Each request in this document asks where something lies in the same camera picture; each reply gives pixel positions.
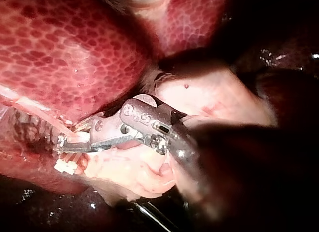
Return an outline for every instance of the screw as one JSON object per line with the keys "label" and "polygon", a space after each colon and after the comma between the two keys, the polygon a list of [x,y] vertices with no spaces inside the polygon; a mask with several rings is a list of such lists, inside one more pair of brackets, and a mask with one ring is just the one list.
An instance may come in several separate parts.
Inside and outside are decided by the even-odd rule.
{"label": "screw", "polygon": [[103,121],[97,121],[96,123],[95,123],[95,130],[96,131],[100,131],[101,129],[102,129],[102,127],[103,127]]}
{"label": "screw", "polygon": [[160,155],[166,155],[167,153],[166,140],[161,136],[151,135],[150,146]]}
{"label": "screw", "polygon": [[133,113],[133,106],[132,105],[125,105],[123,108],[123,113],[126,116],[131,116],[131,114]]}

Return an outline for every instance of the cut tissue edge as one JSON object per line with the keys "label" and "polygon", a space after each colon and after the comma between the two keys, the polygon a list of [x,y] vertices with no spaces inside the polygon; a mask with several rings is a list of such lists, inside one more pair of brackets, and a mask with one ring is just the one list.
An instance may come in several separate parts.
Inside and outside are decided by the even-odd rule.
{"label": "cut tissue edge", "polygon": [[16,92],[11,89],[0,85],[0,95],[4,98],[7,98],[13,104],[13,107],[16,109],[25,111],[31,115],[36,115],[42,120],[50,123],[53,127],[59,130],[61,133],[65,134],[68,138],[77,138],[74,132],[68,129],[62,122],[52,118],[46,112],[51,111],[51,109],[31,100],[24,96],[19,96]]}

